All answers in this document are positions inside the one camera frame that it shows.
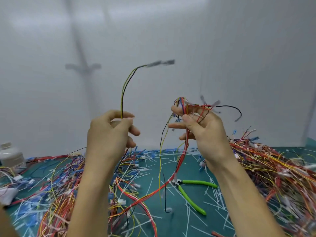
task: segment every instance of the wire cutter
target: wire cutter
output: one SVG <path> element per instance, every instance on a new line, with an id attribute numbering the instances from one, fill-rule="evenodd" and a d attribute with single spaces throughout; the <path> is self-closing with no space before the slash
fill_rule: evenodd
<path id="1" fill-rule="evenodd" d="M 183 188 L 181 187 L 181 184 L 202 184 L 202 185 L 207 185 L 213 188 L 217 188 L 216 184 L 207 182 L 207 181 L 202 181 L 202 180 L 180 180 L 177 179 L 176 181 L 172 181 L 175 185 L 178 186 L 179 191 L 181 194 L 184 196 L 184 198 L 187 200 L 188 203 L 192 205 L 193 208 L 195 208 L 196 211 L 200 212 L 202 215 L 206 215 L 206 211 L 203 210 L 201 207 L 197 206 L 190 198 L 189 196 L 185 193 Z"/>

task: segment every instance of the fingernail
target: fingernail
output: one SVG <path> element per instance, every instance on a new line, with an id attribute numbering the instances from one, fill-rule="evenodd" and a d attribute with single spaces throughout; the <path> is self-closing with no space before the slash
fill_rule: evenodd
<path id="1" fill-rule="evenodd" d="M 191 119 L 191 117 L 188 116 L 188 115 L 183 115 L 182 119 L 183 119 L 184 122 L 188 122 Z"/>

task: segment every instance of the person's left hand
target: person's left hand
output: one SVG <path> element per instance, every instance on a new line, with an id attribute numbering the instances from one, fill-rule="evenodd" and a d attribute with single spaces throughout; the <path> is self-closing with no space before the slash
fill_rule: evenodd
<path id="1" fill-rule="evenodd" d="M 121 118 L 121 112 L 110 110 L 103 115 L 93 119 L 88 131 L 87 140 L 87 165 L 93 165 L 95 168 L 104 165 L 116 164 L 124 155 L 125 147 L 133 148 L 136 143 L 128 132 L 133 135 L 140 135 L 140 131 L 133 126 L 134 115 L 124 111 L 123 119 L 112 121 L 115 118 Z"/>

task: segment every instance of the white plastic bottle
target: white plastic bottle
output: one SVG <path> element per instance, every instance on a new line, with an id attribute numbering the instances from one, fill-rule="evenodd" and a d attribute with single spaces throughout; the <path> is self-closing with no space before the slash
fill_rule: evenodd
<path id="1" fill-rule="evenodd" d="M 26 167 L 22 152 L 12 146 L 11 142 L 1 144 L 0 161 L 2 166 L 12 168 L 15 173 L 22 172 Z"/>

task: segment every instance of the green pliers handle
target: green pliers handle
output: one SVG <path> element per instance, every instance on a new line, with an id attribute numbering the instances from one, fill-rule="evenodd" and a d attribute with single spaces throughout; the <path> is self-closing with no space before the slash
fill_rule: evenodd
<path id="1" fill-rule="evenodd" d="M 182 184 L 203 184 L 203 185 L 207 185 L 213 188 L 217 188 L 216 184 L 207 182 L 207 181 L 202 181 L 202 180 L 183 180 Z M 185 191 L 183 190 L 183 188 L 178 185 L 179 191 L 181 192 L 181 194 L 184 196 L 184 198 L 190 203 L 190 205 L 192 205 L 193 208 L 195 208 L 196 211 L 200 212 L 202 215 L 206 215 L 206 211 L 203 210 L 201 207 L 197 206 L 190 198 L 189 196 L 185 193 Z"/>

